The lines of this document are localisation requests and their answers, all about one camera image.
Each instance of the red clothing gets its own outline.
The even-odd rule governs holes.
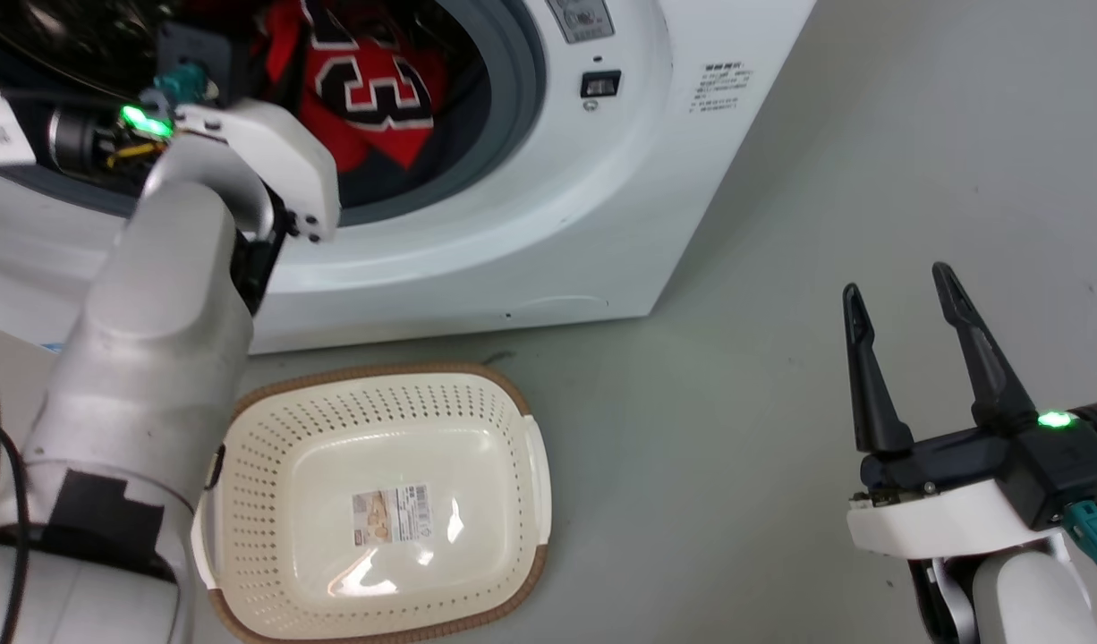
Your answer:
[[[282,78],[308,24],[298,121],[330,150],[338,172],[364,162],[370,146],[409,168],[445,97],[444,60],[414,48],[381,5],[351,3],[337,13],[331,7],[328,0],[271,4],[267,74],[271,82]]]

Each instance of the washing machine door opening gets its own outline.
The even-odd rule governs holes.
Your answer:
[[[284,9],[293,26],[280,20]],[[400,75],[394,90],[398,103],[412,106],[408,121],[398,123],[391,114],[372,123],[370,114],[361,113],[370,110],[370,103],[377,106],[376,82],[359,82],[370,89],[365,103],[355,95],[360,91],[349,94],[353,79],[341,77],[362,71],[359,63],[343,59],[348,52],[328,42],[318,47],[323,29],[315,26],[313,15],[321,21],[320,9],[341,16],[330,22],[355,33],[359,47],[373,37],[381,47],[393,48],[398,70],[405,60],[409,74]],[[285,103],[335,155],[341,225],[409,215],[473,187],[521,146],[544,102],[544,50],[522,0],[104,0],[93,11],[65,0],[0,3],[0,86],[95,98],[137,97],[155,74],[152,37],[158,25],[188,12],[200,13],[204,24],[255,16],[259,45],[251,47],[251,60],[259,58],[260,91],[270,92],[260,98]],[[372,12],[387,20],[377,24],[364,20]],[[283,65],[279,59],[283,53],[275,52],[274,44],[287,26],[298,33],[292,37],[304,49],[290,54]],[[91,60],[114,65],[91,65]],[[308,70],[316,78],[310,82],[298,78],[292,90],[286,87],[291,69],[302,72],[295,77]],[[280,84],[285,94],[274,92]],[[323,126],[320,120],[307,116],[303,101],[328,103],[331,90],[344,93],[335,103],[346,106],[335,114],[352,104],[357,110],[338,114],[348,123],[337,118]],[[129,215],[145,168],[128,168],[127,177],[91,180],[69,174],[55,162],[48,144],[59,108],[34,101],[12,101],[12,106],[41,165],[0,168],[1,176],[66,203]],[[426,108],[429,114],[418,114]]]

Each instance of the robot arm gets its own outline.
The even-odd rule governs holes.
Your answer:
[[[907,560],[936,643],[1097,644],[1063,531],[1097,563],[1097,404],[1039,415],[962,284],[935,264],[958,330],[977,427],[915,442],[881,377],[858,286],[842,294],[856,444],[867,493],[847,524],[860,550]]]
[[[282,109],[182,105],[176,126],[20,445],[29,536],[46,553],[37,565],[56,554],[178,588],[165,632],[55,626],[90,629],[93,642],[190,640],[190,523],[229,423],[251,315],[286,235],[328,239],[338,223],[332,158]],[[1,489],[0,529],[15,523],[12,489]],[[27,592],[21,624],[58,615],[47,599]]]

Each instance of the barcode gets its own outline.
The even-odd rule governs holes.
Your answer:
[[[426,495],[425,486],[417,486],[417,520],[420,522],[430,522],[430,500]]]

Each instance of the washing machine drum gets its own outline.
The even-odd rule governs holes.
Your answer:
[[[471,187],[523,142],[544,97],[543,49],[520,0],[0,2],[0,86],[32,90],[16,93],[12,109],[38,159],[1,174],[67,203],[129,215],[148,162],[90,178],[70,171],[58,162],[53,117],[60,114],[55,122],[63,118],[59,132],[67,132],[63,114],[79,114],[80,103],[135,102],[156,74],[156,34],[177,18],[250,34],[250,92],[290,109],[330,148],[343,225],[406,215]],[[363,49],[363,69],[402,70],[405,61],[405,82],[394,86],[405,121],[343,121],[351,98],[335,105],[323,91],[340,41],[363,39],[384,49]]]

